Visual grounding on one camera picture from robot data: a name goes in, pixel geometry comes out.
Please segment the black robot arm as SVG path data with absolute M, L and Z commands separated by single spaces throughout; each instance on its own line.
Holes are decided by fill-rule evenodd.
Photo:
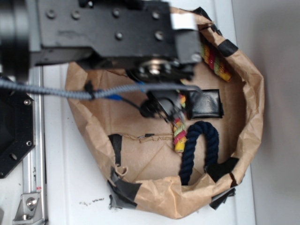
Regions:
M 0 63 L 24 82 L 29 70 L 75 62 L 124 69 L 146 82 L 192 79 L 201 61 L 195 17 L 160 0 L 3 0 Z

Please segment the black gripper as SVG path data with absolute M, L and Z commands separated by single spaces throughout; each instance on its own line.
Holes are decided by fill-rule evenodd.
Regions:
M 126 69 L 142 82 L 192 79 L 201 61 L 195 17 L 157 0 L 40 0 L 42 65 Z

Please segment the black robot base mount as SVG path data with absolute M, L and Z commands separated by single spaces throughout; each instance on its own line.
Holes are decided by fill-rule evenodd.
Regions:
M 35 146 L 34 100 L 27 94 L 0 91 L 0 178 L 6 178 Z

